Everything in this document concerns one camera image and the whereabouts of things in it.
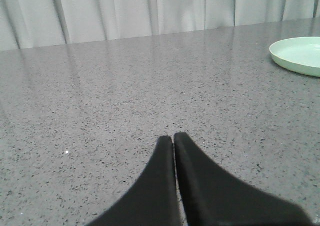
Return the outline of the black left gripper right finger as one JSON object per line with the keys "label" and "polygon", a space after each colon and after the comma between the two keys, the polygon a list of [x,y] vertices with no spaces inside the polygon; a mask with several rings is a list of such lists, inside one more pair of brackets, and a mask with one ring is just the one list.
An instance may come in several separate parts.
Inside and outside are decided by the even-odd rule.
{"label": "black left gripper right finger", "polygon": [[189,225],[312,225],[296,204],[263,192],[221,168],[187,133],[174,135],[174,150]]}

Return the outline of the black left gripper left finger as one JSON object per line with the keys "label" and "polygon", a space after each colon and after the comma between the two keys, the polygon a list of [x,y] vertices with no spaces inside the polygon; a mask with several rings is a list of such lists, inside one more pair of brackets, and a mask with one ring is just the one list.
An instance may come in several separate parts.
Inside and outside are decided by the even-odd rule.
{"label": "black left gripper left finger", "polygon": [[158,138],[133,186],[90,225],[181,225],[174,147],[169,136]]}

